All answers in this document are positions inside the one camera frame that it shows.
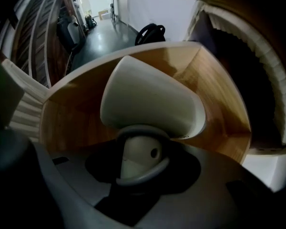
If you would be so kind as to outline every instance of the white cup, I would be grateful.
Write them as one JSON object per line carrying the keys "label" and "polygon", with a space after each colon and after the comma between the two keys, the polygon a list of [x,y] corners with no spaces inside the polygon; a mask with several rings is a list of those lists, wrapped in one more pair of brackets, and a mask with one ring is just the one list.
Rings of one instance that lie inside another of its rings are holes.
{"label": "white cup", "polygon": [[151,125],[171,138],[199,134],[205,124],[200,97],[174,78],[125,56],[112,72],[101,103],[104,125]]}

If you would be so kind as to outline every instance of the gray floor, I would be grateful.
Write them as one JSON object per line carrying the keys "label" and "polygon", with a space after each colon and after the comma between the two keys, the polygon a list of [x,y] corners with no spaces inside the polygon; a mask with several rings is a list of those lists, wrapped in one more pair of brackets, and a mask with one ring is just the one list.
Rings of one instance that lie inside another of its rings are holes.
{"label": "gray floor", "polygon": [[136,36],[121,22],[113,25],[111,20],[98,21],[97,26],[90,30],[81,51],[75,55],[71,70],[114,51],[133,47]]}

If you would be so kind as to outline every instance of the gray surface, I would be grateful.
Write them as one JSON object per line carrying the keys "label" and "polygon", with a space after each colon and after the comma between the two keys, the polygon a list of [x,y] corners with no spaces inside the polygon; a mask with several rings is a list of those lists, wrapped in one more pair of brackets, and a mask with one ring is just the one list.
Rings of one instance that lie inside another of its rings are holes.
{"label": "gray surface", "polygon": [[53,164],[49,154],[40,144],[34,144],[41,173],[55,202],[57,203],[66,229],[125,229],[129,228],[116,222],[93,208],[81,194],[74,191]]}
{"label": "gray surface", "polygon": [[67,157],[69,161],[56,165],[66,182],[85,199],[95,206],[102,198],[109,195],[111,184],[98,182],[85,168],[85,161],[91,151],[60,152],[55,157]]}
{"label": "gray surface", "polygon": [[[162,195],[154,207],[135,225],[135,228],[212,229],[229,228],[233,225],[238,228],[240,226],[238,209],[226,188],[226,182],[242,180],[258,196],[270,193],[261,181],[234,160],[196,147],[184,146],[184,149],[200,161],[202,170],[198,180],[184,193]],[[95,204],[108,193],[108,190],[107,184],[99,183],[86,175],[82,164],[88,153],[88,150],[81,151],[81,154],[79,151],[77,153],[61,152],[57,155],[66,156],[70,161],[58,165],[57,168],[81,198],[89,204]],[[105,223],[104,218],[103,214],[93,211],[92,219],[95,220],[97,227],[100,221]],[[119,223],[114,224],[111,219],[106,223],[108,223],[107,228],[120,226]]]}
{"label": "gray surface", "polygon": [[74,56],[71,70],[117,50],[133,47],[136,36],[132,29],[121,22],[114,26],[111,20],[98,21],[89,31],[81,51]]}

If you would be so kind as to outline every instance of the wooden panel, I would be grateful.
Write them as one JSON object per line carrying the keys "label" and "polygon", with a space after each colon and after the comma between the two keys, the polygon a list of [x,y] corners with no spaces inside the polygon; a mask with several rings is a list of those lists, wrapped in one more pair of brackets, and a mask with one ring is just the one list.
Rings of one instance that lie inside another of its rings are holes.
{"label": "wooden panel", "polygon": [[74,150],[116,137],[117,130],[102,124],[99,111],[84,113],[48,100],[41,115],[40,142],[49,152]]}
{"label": "wooden panel", "polygon": [[161,70],[201,97],[206,128],[182,142],[243,161],[251,128],[242,98],[222,65],[194,42],[136,46],[92,61],[67,75],[49,90],[50,98],[41,117],[41,140],[49,150],[76,149],[115,138],[116,130],[101,123],[99,111],[108,78],[125,55]]}
{"label": "wooden panel", "polygon": [[[43,13],[45,11],[45,5],[47,3],[47,0],[43,0],[40,8],[37,12],[34,24],[33,24],[33,28],[32,28],[32,33],[31,33],[31,38],[30,38],[30,47],[29,47],[29,75],[39,81],[39,79],[37,79],[37,63],[36,63],[36,44],[37,44],[37,38],[38,38],[38,33],[39,33],[39,26],[40,26],[40,22],[43,16]],[[51,86],[50,83],[50,79],[47,76],[47,85]]]}
{"label": "wooden panel", "polygon": [[108,13],[108,10],[99,11],[99,17],[100,17],[101,21],[103,20],[102,14],[104,14],[104,13]]}
{"label": "wooden panel", "polygon": [[49,14],[45,37],[45,68],[48,69],[51,86],[64,77],[69,54],[56,35],[57,20],[63,0],[54,0]]}
{"label": "wooden panel", "polygon": [[13,39],[13,45],[12,45],[12,51],[11,51],[11,56],[10,59],[13,62],[16,62],[17,60],[17,50],[19,48],[19,45],[21,43],[20,41],[20,36],[21,36],[21,31],[23,29],[23,25],[26,22],[27,16],[31,9],[33,8],[33,4],[35,3],[36,0],[30,0],[28,5],[26,6],[22,16],[20,17],[20,20],[18,21],[17,27],[15,29],[15,36]]}

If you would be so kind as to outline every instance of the black bag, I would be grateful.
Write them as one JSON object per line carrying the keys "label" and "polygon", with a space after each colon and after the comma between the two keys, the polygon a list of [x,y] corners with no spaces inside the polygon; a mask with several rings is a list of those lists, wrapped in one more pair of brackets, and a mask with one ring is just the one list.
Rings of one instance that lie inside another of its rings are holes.
{"label": "black bag", "polygon": [[145,26],[142,30],[140,30],[139,34],[137,35],[135,39],[134,45],[141,45],[151,42],[164,42],[164,33],[165,33],[165,27],[162,25],[156,25],[156,24],[149,24]]}

